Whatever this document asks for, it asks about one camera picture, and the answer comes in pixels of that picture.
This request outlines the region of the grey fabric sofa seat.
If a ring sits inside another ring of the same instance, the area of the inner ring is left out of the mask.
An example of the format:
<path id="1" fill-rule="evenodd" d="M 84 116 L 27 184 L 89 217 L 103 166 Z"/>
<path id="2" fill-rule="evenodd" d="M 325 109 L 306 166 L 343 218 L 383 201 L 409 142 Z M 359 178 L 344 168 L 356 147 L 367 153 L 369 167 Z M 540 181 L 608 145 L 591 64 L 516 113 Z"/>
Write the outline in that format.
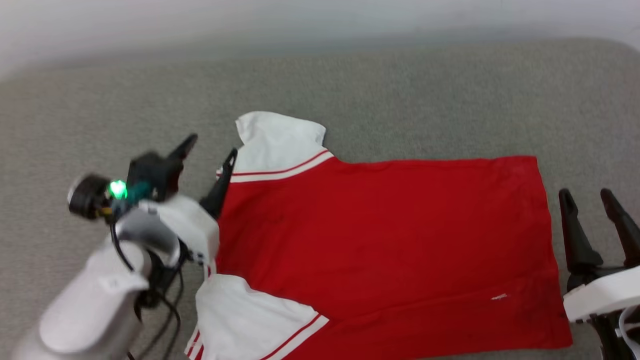
<path id="1" fill-rule="evenodd" d="M 130 159 L 198 143 L 180 189 L 199 198 L 241 141 L 238 116 L 321 123 L 343 161 L 538 158 L 567 276 L 558 191 L 567 188 L 605 264 L 624 253 L 601 202 L 640 225 L 640 52 L 604 39 L 402 48 L 46 70 L 0 82 L 0 360 L 105 239 L 73 216 L 86 173 L 124 178 Z"/>

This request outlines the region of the white paper label tag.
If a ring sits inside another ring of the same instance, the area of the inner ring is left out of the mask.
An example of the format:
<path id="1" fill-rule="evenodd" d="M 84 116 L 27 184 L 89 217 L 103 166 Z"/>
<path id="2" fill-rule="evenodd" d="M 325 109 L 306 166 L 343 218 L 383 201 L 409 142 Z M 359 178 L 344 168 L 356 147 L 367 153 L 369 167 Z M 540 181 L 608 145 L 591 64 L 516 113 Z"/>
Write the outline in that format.
<path id="1" fill-rule="evenodd" d="M 137 272 L 116 273 L 98 278 L 99 285 L 107 294 L 127 294 L 149 289 L 149 281 Z"/>

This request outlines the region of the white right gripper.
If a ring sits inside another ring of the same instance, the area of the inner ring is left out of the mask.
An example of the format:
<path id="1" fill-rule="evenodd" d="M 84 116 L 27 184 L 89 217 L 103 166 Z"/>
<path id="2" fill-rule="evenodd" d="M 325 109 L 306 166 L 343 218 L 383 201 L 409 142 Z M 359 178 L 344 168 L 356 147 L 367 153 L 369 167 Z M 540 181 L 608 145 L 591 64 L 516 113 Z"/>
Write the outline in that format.
<path id="1" fill-rule="evenodd" d="M 586 321 L 592 315 L 640 306 L 640 227 L 610 189 L 601 189 L 599 195 L 606 216 L 617 230 L 626 269 L 567 292 L 563 296 L 563 305 L 570 322 Z M 563 188 L 558 192 L 558 202 L 567 270 L 570 274 L 587 274 L 599 268 L 604 261 L 592 248 L 583 230 L 578 206 L 569 189 Z"/>

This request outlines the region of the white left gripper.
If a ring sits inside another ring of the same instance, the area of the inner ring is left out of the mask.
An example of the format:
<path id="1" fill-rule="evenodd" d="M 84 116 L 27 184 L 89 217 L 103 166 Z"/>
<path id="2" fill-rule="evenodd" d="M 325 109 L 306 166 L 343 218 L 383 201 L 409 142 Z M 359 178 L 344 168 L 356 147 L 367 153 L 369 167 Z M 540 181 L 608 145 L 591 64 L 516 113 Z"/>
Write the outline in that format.
<path id="1" fill-rule="evenodd" d="M 197 141 L 198 134 L 190 133 L 170 152 L 170 159 L 185 161 Z M 237 157 L 238 149 L 233 148 L 222 163 L 213 187 L 199 203 L 183 194 L 174 194 L 164 202 L 144 201 L 144 209 L 158 217 L 203 266 L 212 266 L 218 253 L 220 227 L 215 219 L 222 214 Z"/>

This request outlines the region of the red and white shirt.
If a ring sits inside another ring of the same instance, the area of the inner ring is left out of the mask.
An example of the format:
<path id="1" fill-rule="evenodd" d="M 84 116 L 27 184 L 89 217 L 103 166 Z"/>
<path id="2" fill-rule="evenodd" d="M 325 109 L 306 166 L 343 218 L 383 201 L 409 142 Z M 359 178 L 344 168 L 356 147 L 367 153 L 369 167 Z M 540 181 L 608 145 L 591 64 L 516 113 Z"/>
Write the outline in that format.
<path id="1" fill-rule="evenodd" d="M 189 360 L 413 360 L 573 344 L 532 155 L 345 162 L 253 111 Z"/>

